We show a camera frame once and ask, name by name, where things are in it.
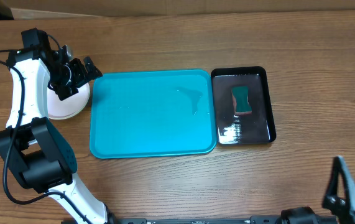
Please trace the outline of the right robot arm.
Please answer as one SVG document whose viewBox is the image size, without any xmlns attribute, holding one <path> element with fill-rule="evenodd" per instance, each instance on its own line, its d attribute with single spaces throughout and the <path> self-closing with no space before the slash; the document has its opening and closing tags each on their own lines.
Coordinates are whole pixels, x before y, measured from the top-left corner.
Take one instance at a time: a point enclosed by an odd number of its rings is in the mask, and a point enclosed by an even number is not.
<svg viewBox="0 0 355 224">
<path fill-rule="evenodd" d="M 334 220 L 316 215 L 310 207 L 298 207 L 281 211 L 281 216 L 276 222 L 355 224 L 355 181 L 342 156 L 333 159 L 322 207 L 332 213 Z"/>
</svg>

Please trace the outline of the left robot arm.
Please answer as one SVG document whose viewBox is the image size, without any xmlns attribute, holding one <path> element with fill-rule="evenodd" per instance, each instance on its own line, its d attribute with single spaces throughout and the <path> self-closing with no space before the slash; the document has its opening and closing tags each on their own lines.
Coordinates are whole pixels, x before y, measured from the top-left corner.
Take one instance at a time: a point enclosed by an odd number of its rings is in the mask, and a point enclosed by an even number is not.
<svg viewBox="0 0 355 224">
<path fill-rule="evenodd" d="M 7 198 L 28 205 L 50 197 L 74 223 L 117 223 L 76 173 L 75 153 L 50 122 L 47 109 L 48 90 L 65 100 L 103 74 L 89 57 L 73 58 L 66 45 L 52 49 L 52 36 L 43 30 L 33 28 L 21 35 L 23 48 L 7 49 L 8 58 L 2 63 L 13 79 L 11 113 L 0 131 Z"/>
</svg>

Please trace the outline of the white pink plate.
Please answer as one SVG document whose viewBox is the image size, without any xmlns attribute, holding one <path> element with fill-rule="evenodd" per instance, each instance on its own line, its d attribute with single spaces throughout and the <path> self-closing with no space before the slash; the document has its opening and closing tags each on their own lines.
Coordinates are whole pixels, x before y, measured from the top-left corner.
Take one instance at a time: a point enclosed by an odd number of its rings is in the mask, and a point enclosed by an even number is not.
<svg viewBox="0 0 355 224">
<path fill-rule="evenodd" d="M 90 85 L 86 83 L 78 93 L 61 101 L 53 90 L 47 89 L 48 117 L 54 120 L 68 119 L 81 112 L 90 98 Z"/>
</svg>

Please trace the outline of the green scrub sponge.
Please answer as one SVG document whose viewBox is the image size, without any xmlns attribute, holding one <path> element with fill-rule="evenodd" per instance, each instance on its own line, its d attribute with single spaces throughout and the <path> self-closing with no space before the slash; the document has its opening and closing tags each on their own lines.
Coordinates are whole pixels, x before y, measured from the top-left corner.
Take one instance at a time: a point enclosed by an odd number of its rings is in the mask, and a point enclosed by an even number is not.
<svg viewBox="0 0 355 224">
<path fill-rule="evenodd" d="M 234 114 L 242 116 L 252 113 L 252 108 L 249 104 L 249 89 L 247 86 L 234 86 L 231 88 L 233 98 Z"/>
</svg>

